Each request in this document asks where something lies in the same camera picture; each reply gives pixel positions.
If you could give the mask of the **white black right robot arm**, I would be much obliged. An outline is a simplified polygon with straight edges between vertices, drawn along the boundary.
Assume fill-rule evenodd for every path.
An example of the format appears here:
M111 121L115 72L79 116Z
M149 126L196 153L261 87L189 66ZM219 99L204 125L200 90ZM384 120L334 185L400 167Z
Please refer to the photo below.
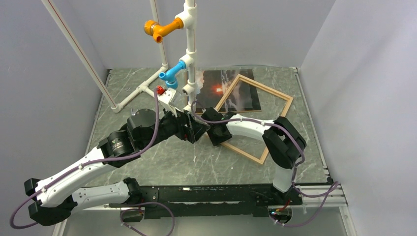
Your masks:
M276 164L271 198L277 204L289 199L297 161L305 160L306 141L286 117L262 120L234 112L223 115L209 108L196 118L210 125L207 133L213 145L224 143L236 135L263 141Z

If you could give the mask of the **light wooden picture frame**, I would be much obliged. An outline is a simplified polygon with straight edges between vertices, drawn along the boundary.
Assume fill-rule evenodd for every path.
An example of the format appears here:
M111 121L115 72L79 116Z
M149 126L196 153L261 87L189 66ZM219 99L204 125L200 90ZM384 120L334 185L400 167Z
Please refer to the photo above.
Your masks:
M273 88L270 88L270 87L268 87L268 86L266 86L264 84L261 84L261 83L255 81L255 80L249 79L248 77L243 76L241 74L238 74L235 77L235 79L232 81L232 83L225 90L225 92L224 92L223 96L221 97L220 101L215 106L215 109L217 111L219 111L219 109L222 107L222 105L226 102L226 99L230 96L230 94L233 92L234 88L237 86L237 84L239 82L244 82L246 84L249 84L251 86L256 87L257 89L261 89L262 91L265 91L265 92L267 92L267 93L269 93L269 94L271 94L271 95L273 95L275 97L278 97L278 98L284 100L286 103L285 103L285 106L284 106L284 108L282 110L281 116L285 117L287 115L287 113L289 111L289 108L290 108L290 106L292 104L292 101L294 99L293 97L291 97L291 96L289 96L287 94L284 94L284 93L282 93L280 91L277 91L277 90L275 90ZM246 158L254 161L257 164L260 164L260 165L263 165L264 164L264 162L265 162L265 160L266 160L266 158L267 158L267 156L269 154L269 151L268 151L268 148L267 147L264 149L262 155L258 158L258 157L255 157L255 156L253 156L253 155L251 155L251 154L249 154L249 153L247 153L247 152L245 152L245 151L243 151L243 150L241 150L241 149L233 146L230 143L223 142L223 143L221 143L221 145L223 147L225 147L225 148L227 148L227 149L229 149L229 150L237 153L237 154L240 154L240 155L242 155L242 156L244 156L244 157L246 157Z

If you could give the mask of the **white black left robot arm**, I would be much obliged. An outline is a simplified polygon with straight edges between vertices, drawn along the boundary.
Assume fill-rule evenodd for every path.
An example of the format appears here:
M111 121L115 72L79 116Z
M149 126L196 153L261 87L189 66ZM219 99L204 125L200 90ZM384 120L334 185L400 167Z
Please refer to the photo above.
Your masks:
M119 130L68 168L46 179L27 180L25 192L33 199L28 207L29 216L40 225L51 226L90 207L136 206L143 201L143 193L134 178L99 187L88 187L87 183L138 159L146 147L172 136L195 143L208 129L208 125L196 121L189 113L165 111L160 117L151 109L138 110Z

